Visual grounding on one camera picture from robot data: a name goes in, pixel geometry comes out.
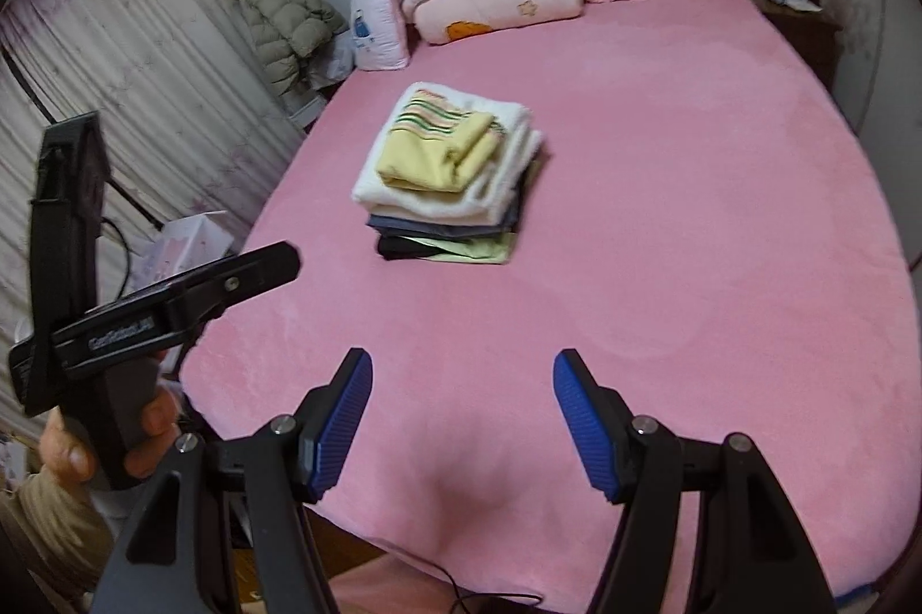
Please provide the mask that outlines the person's left hand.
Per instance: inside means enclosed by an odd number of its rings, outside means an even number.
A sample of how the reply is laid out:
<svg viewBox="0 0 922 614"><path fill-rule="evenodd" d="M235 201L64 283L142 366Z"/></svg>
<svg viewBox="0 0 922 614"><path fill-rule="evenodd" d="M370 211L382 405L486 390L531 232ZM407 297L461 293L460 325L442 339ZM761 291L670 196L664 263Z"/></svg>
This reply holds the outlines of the person's left hand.
<svg viewBox="0 0 922 614"><path fill-rule="evenodd" d="M142 439L120 454L122 470L128 477L145 480L154 474L180 436L178 417L180 403L175 394L168 387L158 386L152 400L134 418ZM101 417L91 424L59 408L52 409L39 441L42 472L60 488L78 494L103 462L114 456L112 447L120 447L120 431L114 420Z"/></svg>

